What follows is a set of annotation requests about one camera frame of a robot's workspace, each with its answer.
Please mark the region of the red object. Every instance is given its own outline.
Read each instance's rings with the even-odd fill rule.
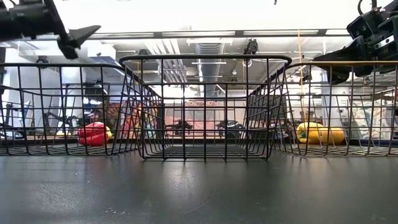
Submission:
[[[94,122],[80,128],[77,131],[79,143],[84,146],[104,146],[109,140],[108,134],[104,129],[104,124],[101,122]]]

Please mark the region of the cable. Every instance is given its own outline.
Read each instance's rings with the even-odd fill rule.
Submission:
[[[377,0],[372,0],[372,9],[377,7]]]
[[[139,64],[139,62],[135,62],[135,61],[129,61],[129,63]],[[156,61],[152,61],[152,62],[146,61],[144,63],[157,63],[157,62]]]
[[[244,64],[243,64],[243,60],[242,60],[242,77],[243,77],[243,82],[245,81],[245,79],[244,79],[244,78],[245,78],[245,70],[246,70],[246,69],[244,69]]]
[[[291,59],[292,60],[297,60],[297,59],[299,59],[299,57],[292,57]],[[253,60],[255,62],[266,62],[267,61],[267,59],[251,59],[251,60]],[[286,62],[286,60],[269,60],[269,61],[270,62],[274,62],[274,63],[284,63],[284,62]]]
[[[10,1],[14,6],[17,5],[13,0],[8,0],[8,1]]]
[[[260,60],[260,61],[261,61],[261,63],[262,63],[262,66],[264,67],[264,70],[269,74],[269,71],[268,71],[266,65],[264,65],[264,60]]]
[[[359,3],[358,3],[358,12],[359,12],[359,15],[362,15],[362,14],[363,14],[362,9],[361,9],[361,3],[362,3],[362,1],[363,1],[363,0],[359,0]]]
[[[243,66],[246,67],[246,64],[244,63],[244,60],[242,60],[242,64],[243,64]],[[251,67],[251,64],[252,64],[252,59],[249,60],[249,68]]]
[[[301,55],[301,39],[300,39],[300,30],[297,30],[297,37],[298,37],[298,52]],[[300,93],[300,102],[303,106],[303,101],[304,101],[304,97],[302,97],[304,95],[304,89],[303,89],[303,69],[300,69],[300,84],[301,84],[301,93]]]

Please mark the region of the ceiling light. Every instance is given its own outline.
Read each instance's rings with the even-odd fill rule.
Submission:
[[[226,65],[226,62],[192,62],[192,65]]]
[[[214,39],[214,38],[203,38],[203,39],[188,39],[187,44],[230,44],[232,45],[232,39]]]
[[[305,67],[306,67],[306,65],[301,66],[301,67],[296,71],[296,73],[301,73],[301,70],[303,70]]]
[[[226,93],[225,90],[222,89],[222,87],[219,84],[216,84],[216,86],[223,92]]]
[[[201,72],[201,64],[198,65],[198,71],[199,71],[199,81],[203,82],[203,73]]]
[[[292,52],[257,52],[257,54],[291,54]]]
[[[9,44],[6,43],[6,42],[1,42],[1,43],[0,43],[0,47],[11,47],[11,45],[9,45]]]
[[[346,29],[330,29],[326,31],[326,35],[349,35]]]
[[[104,91],[104,93],[106,93],[108,95],[108,91],[105,90],[105,88],[103,88],[103,86],[101,84],[98,84],[100,88],[102,88],[102,90]]]
[[[300,32],[300,35],[315,35],[318,30],[250,30],[244,31],[243,35],[297,35],[298,32]]]
[[[234,36],[235,31],[191,31],[191,32],[163,32],[163,37],[206,37],[206,36]]]
[[[223,78],[224,76],[222,75],[212,75],[212,78]]]
[[[313,50],[313,51],[302,51],[302,52],[298,52],[298,51],[295,51],[294,52],[295,54],[322,54],[322,51],[320,51],[320,50]]]
[[[133,54],[135,54],[136,51],[135,50],[118,50],[117,53],[133,53]]]
[[[136,32],[136,33],[121,33],[121,34],[108,34],[108,33],[99,33],[93,34],[90,37],[90,40],[98,40],[98,39],[128,39],[128,38],[140,38],[140,37],[155,37],[154,33],[151,32]]]

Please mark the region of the yellow object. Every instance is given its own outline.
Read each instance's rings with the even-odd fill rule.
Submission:
[[[112,137],[112,132],[108,127],[106,127],[106,134],[108,135],[108,138]]]
[[[341,128],[320,128],[319,139],[322,143],[327,144],[341,144],[344,141],[344,131]]]
[[[63,133],[62,131],[59,131],[55,135],[56,136],[65,136],[65,133]]]
[[[297,139],[301,143],[318,144],[319,143],[319,132],[318,130],[323,126],[318,123],[310,122],[308,130],[308,122],[301,123],[296,129]]]

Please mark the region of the ceiling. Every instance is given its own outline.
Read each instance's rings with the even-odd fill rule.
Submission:
[[[385,6],[391,0],[378,0]],[[363,11],[371,9],[364,0]],[[65,27],[99,32],[337,29],[358,16],[358,0],[55,0]]]
[[[178,43],[178,48],[181,54],[194,54],[195,44],[188,44],[188,39],[176,39]],[[224,54],[242,54],[244,48],[247,46],[248,38],[234,38],[227,39],[232,41],[231,44],[224,45]],[[301,61],[310,61],[314,57],[321,55],[324,52],[331,52],[342,48],[344,45],[351,41],[350,37],[262,37],[256,39],[259,45],[258,54],[267,55],[286,55],[291,57],[294,61],[293,63],[300,62],[300,50]],[[147,43],[157,43],[164,44],[161,40],[102,40],[102,43],[112,44],[116,49],[116,60],[127,55],[138,54],[140,49],[147,49]],[[189,71],[193,70],[195,74],[188,75],[188,80],[191,82],[198,82],[198,70],[197,65],[193,65],[192,62],[196,60],[183,60],[183,64],[187,67]],[[232,71],[236,70],[236,77],[238,82],[243,81],[244,73],[243,69],[246,69],[241,60],[224,60],[225,64],[220,65],[220,72],[218,74],[218,81],[228,82],[233,76]],[[283,65],[281,60],[270,60],[269,61],[269,73],[272,74],[277,68]],[[129,67],[138,72],[138,67],[136,63],[129,63]],[[153,61],[148,61],[144,64],[144,80],[146,82],[160,82],[159,76],[157,74],[158,63]],[[296,70],[291,69],[287,71],[287,74],[295,75]],[[249,67],[248,73],[250,82],[263,82],[267,77],[267,65],[266,62],[252,61],[252,65]],[[231,86],[231,89],[243,89],[243,86]]]

